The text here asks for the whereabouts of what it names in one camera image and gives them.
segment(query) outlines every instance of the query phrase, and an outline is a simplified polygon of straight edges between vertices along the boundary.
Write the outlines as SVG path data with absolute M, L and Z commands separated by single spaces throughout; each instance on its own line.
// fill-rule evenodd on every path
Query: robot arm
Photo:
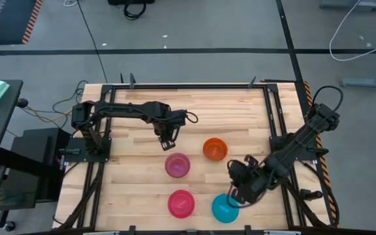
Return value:
M 152 101 L 144 104 L 120 104 L 104 101 L 83 102 L 72 109 L 72 127 L 81 131 L 90 154 L 102 151 L 101 135 L 93 129 L 102 118 L 137 118 L 152 123 L 163 150 L 175 147 L 180 127 L 185 125 L 186 110 L 171 111 L 169 105 Z
M 307 145 L 323 131 L 332 131 L 339 124 L 339 114 L 324 104 L 314 104 L 307 114 L 309 121 L 295 133 L 290 133 L 283 138 L 270 140 L 272 148 L 263 162 L 259 163 L 251 155 L 246 155 L 244 164 L 240 161 L 228 163 L 228 173 L 232 179 L 234 190 L 230 196 L 240 204 L 256 203 L 267 189 L 275 189 L 283 182 L 290 191 L 293 187 L 288 180 L 289 170 L 294 165 L 297 157 L 307 151 Z M 293 197 L 302 202 L 298 193 L 292 193 Z M 322 226 L 317 217 L 307 207 L 305 202 L 300 203 L 304 213 L 315 226 Z

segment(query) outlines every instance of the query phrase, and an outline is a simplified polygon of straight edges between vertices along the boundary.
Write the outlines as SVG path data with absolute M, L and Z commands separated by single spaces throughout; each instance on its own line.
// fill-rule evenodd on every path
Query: concrete floor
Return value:
M 0 50 L 92 50 L 78 6 L 67 8 L 62 2 L 44 1 L 29 44 L 0 46 Z M 346 14 L 344 10 L 322 10 L 314 0 L 282 2 L 292 41 L 299 49 L 328 48 Z M 106 1 L 81 0 L 81 6 L 100 50 L 287 48 L 275 1 L 157 0 L 133 22 Z M 376 47 L 376 12 L 353 13 L 334 47 Z M 297 57 L 303 79 L 313 92 L 323 85 L 337 86 L 341 78 L 376 76 L 376 55 L 350 62 L 337 62 L 328 54 Z M 126 79 L 132 72 L 137 82 L 248 82 L 254 76 L 295 79 L 288 54 L 111 54 L 101 59 L 108 81 L 115 83 L 121 72 Z M 54 102 L 70 97 L 80 80 L 104 82 L 96 55 L 0 56 L 0 79 L 23 80 L 21 96 L 41 110 L 50 110 Z M 376 89 L 347 87 L 344 93 L 338 129 L 322 135 L 324 147 L 330 150 L 326 159 L 340 224 L 342 228 L 376 230 Z M 334 91 L 325 91 L 318 99 L 330 105 L 337 101 Z M 72 104 L 59 109 L 67 110 Z M 44 127 L 51 125 L 15 110 L 8 129 L 21 135 L 23 130 Z M 12 139 L 7 133 L 2 146 L 9 148 Z M 12 211 L 8 218 L 18 228 L 11 234 L 48 230 L 55 207 L 55 203 L 46 203 L 33 210 Z

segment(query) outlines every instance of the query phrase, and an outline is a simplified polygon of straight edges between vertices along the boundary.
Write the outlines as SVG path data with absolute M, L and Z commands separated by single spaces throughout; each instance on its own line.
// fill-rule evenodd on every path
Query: white cable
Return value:
M 78 0 L 75 0 L 74 3 L 67 5 L 66 2 L 68 2 L 68 1 L 73 1 L 73 0 L 65 0 L 65 1 L 63 2 L 63 6 L 65 6 L 65 7 L 71 7 L 71 6 L 74 6 L 75 4 L 78 3 Z
M 330 43 L 329 43 L 329 51 L 330 51 L 330 55 L 333 57 L 333 59 L 335 59 L 335 60 L 337 60 L 337 61 L 351 61 L 351 60 L 353 60 L 353 59 L 356 59 L 356 58 L 362 57 L 362 56 L 364 56 L 364 55 L 368 55 L 368 54 L 370 54 L 370 53 L 372 53 L 372 52 L 376 52 L 376 49 L 373 49 L 373 50 L 371 50 L 371 51 L 369 51 L 369 52 L 366 52 L 366 53 L 364 53 L 364 54 L 360 54 L 360 55 L 357 55 L 357 56 L 355 56 L 355 57 L 348 58 L 348 59 L 338 59 L 338 58 L 334 57 L 333 52 L 332 52 L 332 42 L 333 42 L 334 38 L 336 37 L 337 32 L 339 32 L 339 30 L 340 30 L 340 28 L 342 27 L 342 24 L 343 24 L 343 22 L 346 20 L 347 16 L 353 11 L 353 9 L 355 9 L 355 7 L 360 3 L 360 1 L 361 1 L 361 0 L 358 0 L 358 1 L 356 2 L 355 6 L 353 6 L 353 8 L 352 8 L 352 9 L 346 14 L 346 16 L 344 17 L 344 19 L 342 20 L 342 22 L 340 22 L 339 27 L 337 27 L 336 32 L 334 33 L 334 35 L 333 35 L 333 37 L 332 37 L 332 40 L 330 40 Z

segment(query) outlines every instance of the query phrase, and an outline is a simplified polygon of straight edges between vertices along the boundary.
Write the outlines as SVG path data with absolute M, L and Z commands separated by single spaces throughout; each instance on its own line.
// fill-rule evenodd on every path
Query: wooden table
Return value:
M 278 84 L 278 88 L 288 132 L 294 132 L 304 124 L 295 86 Z M 87 84 L 82 100 L 97 101 L 100 93 L 100 84 Z M 252 229 L 288 228 L 280 187 L 268 191 L 258 204 L 242 209 L 232 223 L 220 223 L 211 211 L 213 199 L 228 191 L 229 159 L 242 161 L 245 154 L 252 154 L 262 160 L 270 153 L 270 128 L 261 89 L 120 89 L 115 98 L 115 102 L 124 103 L 147 101 L 167 103 L 173 110 L 188 109 L 199 122 L 182 127 L 176 147 L 164 152 L 152 125 L 138 119 L 112 119 L 111 157 L 104 169 L 96 230 L 128 230 L 130 225 L 136 225 L 137 230 L 243 230 L 244 225 Z M 275 110 L 272 96 L 271 104 Z M 280 134 L 276 115 L 275 123 Z M 223 161 L 212 162 L 203 156 L 202 145 L 211 137 L 227 143 L 228 156 Z M 168 176 L 164 168 L 165 159 L 177 152 L 191 161 L 190 172 L 180 179 Z M 300 188 L 321 191 L 319 179 L 310 170 L 300 163 L 295 167 Z M 77 205 L 86 169 L 87 163 L 80 163 L 65 177 L 56 219 L 64 221 Z M 194 212 L 186 219 L 172 217 L 167 208 L 169 195 L 178 189 L 191 192 L 195 198 Z M 292 196 L 290 202 L 297 225 Z M 323 199 L 307 203 L 329 223 Z M 87 208 L 84 225 L 89 224 L 91 202 Z

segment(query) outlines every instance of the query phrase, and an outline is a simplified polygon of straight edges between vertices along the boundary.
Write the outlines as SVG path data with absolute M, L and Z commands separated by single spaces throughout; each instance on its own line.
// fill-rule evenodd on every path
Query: floor mat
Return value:
M 42 0 L 5 0 L 0 8 L 0 45 L 27 44 Z

